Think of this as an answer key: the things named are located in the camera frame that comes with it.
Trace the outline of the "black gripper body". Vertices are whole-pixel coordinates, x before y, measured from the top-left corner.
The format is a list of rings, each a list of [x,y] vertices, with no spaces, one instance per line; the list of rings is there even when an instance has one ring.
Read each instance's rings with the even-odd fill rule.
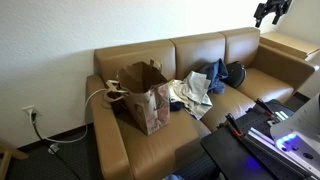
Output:
[[[263,18],[270,13],[275,14],[272,24],[276,25],[280,17],[288,12],[291,3],[292,0],[267,0],[266,3],[259,3],[254,13],[255,27],[259,28]]]

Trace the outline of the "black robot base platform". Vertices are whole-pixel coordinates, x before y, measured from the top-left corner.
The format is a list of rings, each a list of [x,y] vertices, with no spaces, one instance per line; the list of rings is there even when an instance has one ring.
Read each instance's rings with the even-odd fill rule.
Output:
[[[270,129],[295,112],[276,100],[265,102],[276,117],[254,107],[235,119],[242,137],[233,134],[226,119],[220,128],[201,140],[201,145],[227,180],[320,180],[301,166],[289,161],[274,147]]]

